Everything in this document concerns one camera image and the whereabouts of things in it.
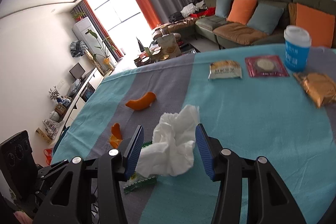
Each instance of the gold snack package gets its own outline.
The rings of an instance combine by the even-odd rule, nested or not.
[[[336,102],[336,84],[325,74],[321,73],[293,73],[302,88],[313,100],[317,108]]]
[[[238,62],[232,60],[217,61],[210,64],[208,79],[243,78]]]

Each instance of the blue-gray pillow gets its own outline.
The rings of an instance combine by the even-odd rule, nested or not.
[[[231,0],[216,0],[216,12],[218,17],[227,18],[230,10]]]
[[[260,3],[248,21],[247,26],[270,35],[278,25],[283,13],[283,8]]]

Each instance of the gray stripe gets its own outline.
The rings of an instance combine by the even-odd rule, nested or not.
[[[307,71],[327,74],[336,83],[336,54],[332,50],[311,48],[307,61]],[[336,103],[325,106],[334,141],[336,142]]]
[[[111,148],[108,142],[110,129],[116,122],[120,124],[124,139],[131,137],[140,124],[144,128],[145,142],[152,140],[152,133],[159,123],[160,116],[164,112],[180,112],[188,90],[193,62],[194,54],[188,54],[139,68],[129,91],[119,103],[111,121],[86,159],[97,158]],[[154,92],[157,96],[157,100],[149,108],[133,111],[125,106],[128,100],[138,99],[148,91]],[[121,189],[129,224],[139,223],[153,189],[154,186],[146,186],[127,195],[124,195]]]

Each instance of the window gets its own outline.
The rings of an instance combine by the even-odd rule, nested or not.
[[[139,54],[137,38],[148,47],[151,29],[135,0],[88,0],[113,42],[126,54]]]

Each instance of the wall outlet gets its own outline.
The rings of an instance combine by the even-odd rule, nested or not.
[[[59,90],[59,89],[64,85],[64,83],[65,83],[65,80],[62,79],[62,80],[57,84],[56,88]]]

